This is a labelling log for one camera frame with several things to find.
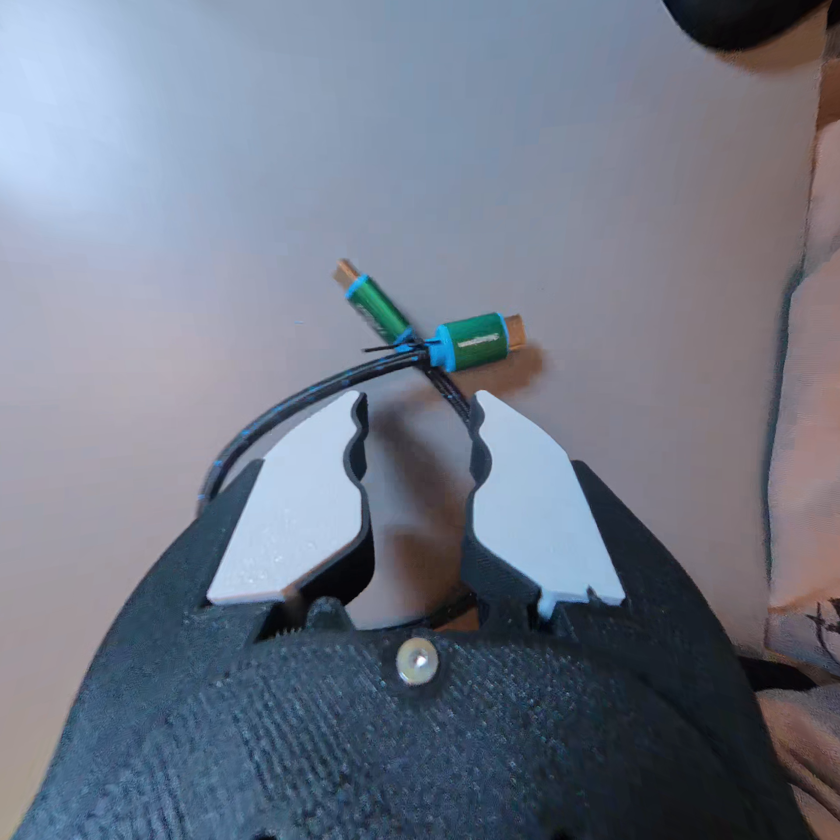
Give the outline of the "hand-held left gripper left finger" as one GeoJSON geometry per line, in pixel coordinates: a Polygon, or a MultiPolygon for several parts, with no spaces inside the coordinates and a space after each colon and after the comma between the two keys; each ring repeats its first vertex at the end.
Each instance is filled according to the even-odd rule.
{"type": "Polygon", "coordinates": [[[215,606],[352,601],[371,581],[368,401],[348,391],[292,428],[266,453],[207,599],[215,606]]]}

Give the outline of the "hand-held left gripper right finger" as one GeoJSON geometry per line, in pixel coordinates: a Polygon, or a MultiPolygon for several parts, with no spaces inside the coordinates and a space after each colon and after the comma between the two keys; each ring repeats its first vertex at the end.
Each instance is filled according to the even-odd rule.
{"type": "Polygon", "coordinates": [[[563,447],[488,391],[472,399],[469,438],[462,581],[484,603],[516,601],[543,621],[561,603],[621,606],[623,584],[563,447]]]}

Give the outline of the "black HDMI cable green plug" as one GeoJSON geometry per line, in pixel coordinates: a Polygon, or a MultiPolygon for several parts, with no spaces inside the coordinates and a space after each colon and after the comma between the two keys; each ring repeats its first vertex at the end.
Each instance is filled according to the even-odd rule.
{"type": "MultiPolygon", "coordinates": [[[[362,392],[362,385],[404,371],[420,371],[436,393],[455,410],[462,423],[468,425],[470,405],[455,383],[454,374],[504,361],[519,352],[527,342],[521,317],[504,316],[498,311],[444,322],[436,327],[433,334],[424,337],[383,291],[378,281],[358,271],[348,260],[339,262],[333,276],[342,288],[344,299],[368,322],[380,340],[380,346],[365,352],[379,356],[331,374],[281,399],[250,420],[215,456],[196,502],[196,523],[207,526],[208,536],[217,539],[215,566],[213,572],[206,574],[207,586],[202,602],[204,613],[215,615],[260,610],[269,616],[278,613],[277,621],[281,627],[299,627],[309,607],[318,599],[328,597],[341,603],[341,600],[327,595],[313,601],[296,598],[289,602],[233,605],[213,605],[207,599],[207,590],[255,484],[261,460],[280,438],[342,394],[362,392]]],[[[358,555],[367,556],[370,553],[374,559],[374,570],[369,584],[353,600],[375,578],[377,561],[371,500],[365,490],[370,503],[372,549],[359,551],[358,555]]]]}

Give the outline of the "person's pale sweatshirt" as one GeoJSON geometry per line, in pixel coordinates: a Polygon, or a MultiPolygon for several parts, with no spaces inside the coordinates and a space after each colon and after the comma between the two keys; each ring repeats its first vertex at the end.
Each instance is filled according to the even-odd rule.
{"type": "Polygon", "coordinates": [[[767,699],[794,798],[838,838],[839,123],[816,135],[801,278],[790,296],[770,461],[765,646],[833,680],[767,699]]]}

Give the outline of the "black foam pad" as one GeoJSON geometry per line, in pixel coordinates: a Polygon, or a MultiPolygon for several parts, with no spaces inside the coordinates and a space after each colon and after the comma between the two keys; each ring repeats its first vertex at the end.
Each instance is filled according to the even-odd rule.
{"type": "Polygon", "coordinates": [[[679,29],[707,49],[754,49],[783,36],[827,1],[663,1],[679,29]]]}

